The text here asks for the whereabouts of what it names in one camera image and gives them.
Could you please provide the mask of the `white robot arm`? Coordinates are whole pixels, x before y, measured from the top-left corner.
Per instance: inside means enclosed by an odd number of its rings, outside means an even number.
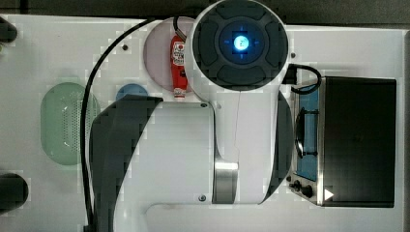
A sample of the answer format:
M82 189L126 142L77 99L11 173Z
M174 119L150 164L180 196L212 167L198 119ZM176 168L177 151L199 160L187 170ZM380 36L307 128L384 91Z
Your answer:
M285 179L289 46L278 16L220 0L195 20L183 54L191 101L128 95L94 120L90 232L148 232L156 205L259 205Z

